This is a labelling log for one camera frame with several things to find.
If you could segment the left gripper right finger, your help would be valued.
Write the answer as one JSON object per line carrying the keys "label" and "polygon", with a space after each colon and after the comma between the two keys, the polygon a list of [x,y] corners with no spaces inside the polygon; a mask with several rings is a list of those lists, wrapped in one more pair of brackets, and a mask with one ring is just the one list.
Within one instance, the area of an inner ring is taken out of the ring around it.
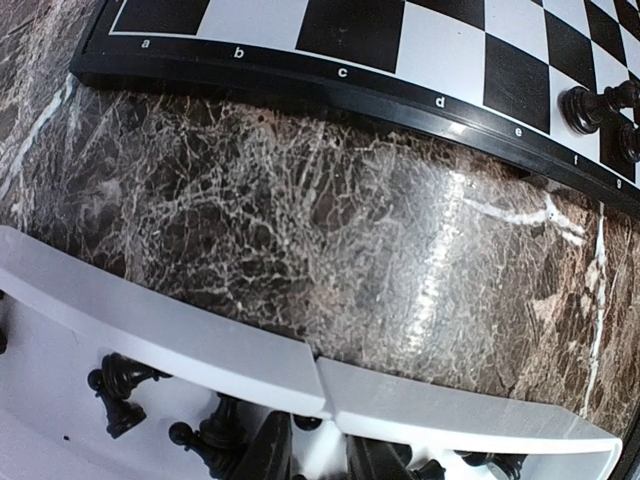
{"label": "left gripper right finger", "polygon": [[398,451],[389,442],[348,435],[346,457],[349,479],[412,479]]}

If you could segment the black chess piece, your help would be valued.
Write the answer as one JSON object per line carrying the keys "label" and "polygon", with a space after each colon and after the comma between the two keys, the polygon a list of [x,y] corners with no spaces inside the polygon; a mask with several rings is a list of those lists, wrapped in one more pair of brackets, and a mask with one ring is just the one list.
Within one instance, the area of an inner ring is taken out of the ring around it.
{"label": "black chess piece", "polygon": [[640,158],[640,131],[631,123],[620,126],[617,130],[615,153],[620,159],[636,164]]}

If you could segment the black pawn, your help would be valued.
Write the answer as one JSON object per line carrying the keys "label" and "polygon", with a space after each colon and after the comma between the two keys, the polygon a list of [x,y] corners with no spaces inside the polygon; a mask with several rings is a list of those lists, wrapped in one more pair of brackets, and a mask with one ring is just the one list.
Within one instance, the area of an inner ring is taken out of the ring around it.
{"label": "black pawn", "polygon": [[601,94],[575,86],[559,96],[559,108],[567,125],[582,135],[595,133],[603,122],[622,109],[639,103],[639,83],[626,80],[606,87]]}

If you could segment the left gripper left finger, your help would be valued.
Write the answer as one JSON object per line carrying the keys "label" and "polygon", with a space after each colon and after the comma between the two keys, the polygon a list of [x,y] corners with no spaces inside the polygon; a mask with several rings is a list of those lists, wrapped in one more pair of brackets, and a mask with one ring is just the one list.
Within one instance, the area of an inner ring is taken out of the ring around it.
{"label": "left gripper left finger", "polygon": [[291,463],[291,415],[272,411],[262,423],[231,479],[290,479]]}

